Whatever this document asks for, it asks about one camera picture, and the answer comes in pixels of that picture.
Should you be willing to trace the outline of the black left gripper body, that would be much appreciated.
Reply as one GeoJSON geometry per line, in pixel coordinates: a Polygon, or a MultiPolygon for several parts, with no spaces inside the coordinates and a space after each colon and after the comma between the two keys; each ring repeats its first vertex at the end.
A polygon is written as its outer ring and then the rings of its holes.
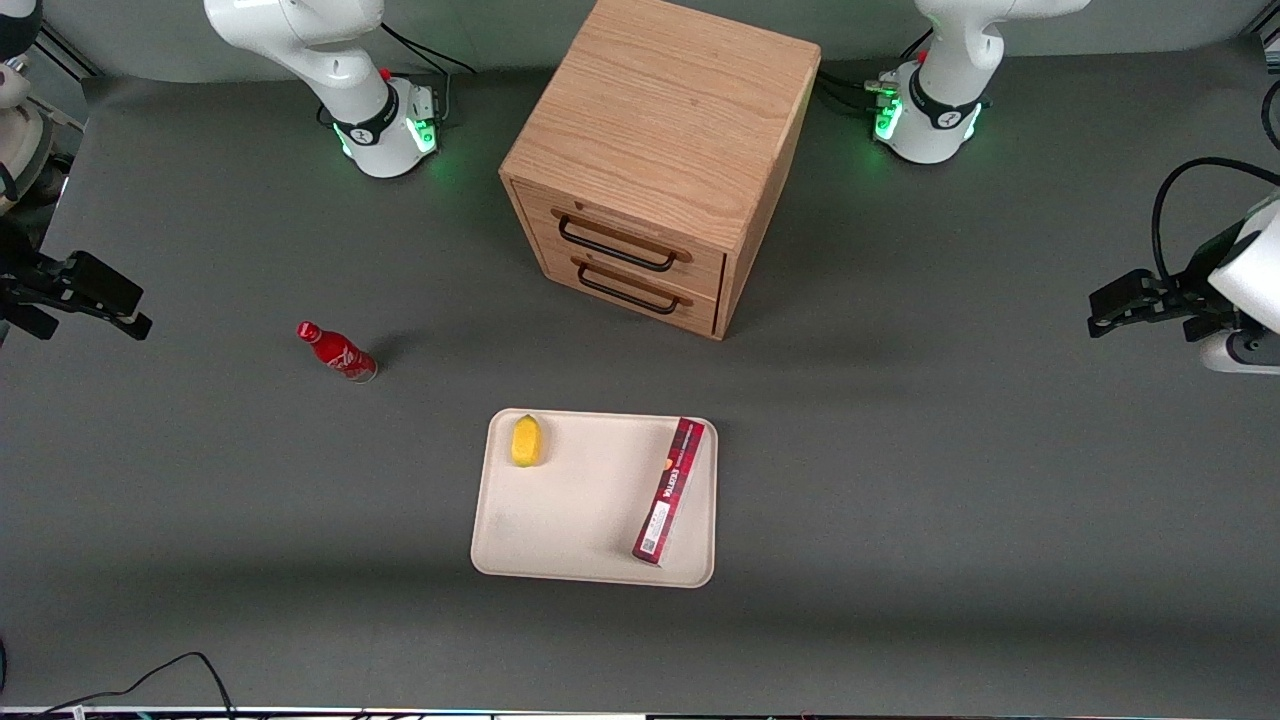
{"type": "Polygon", "coordinates": [[[1135,269],[1091,293],[1091,315],[1140,310],[1140,322],[1157,323],[1181,318],[1199,318],[1215,323],[1216,318],[1204,300],[1207,275],[1184,269],[1174,275],[1157,275],[1135,269]]]}

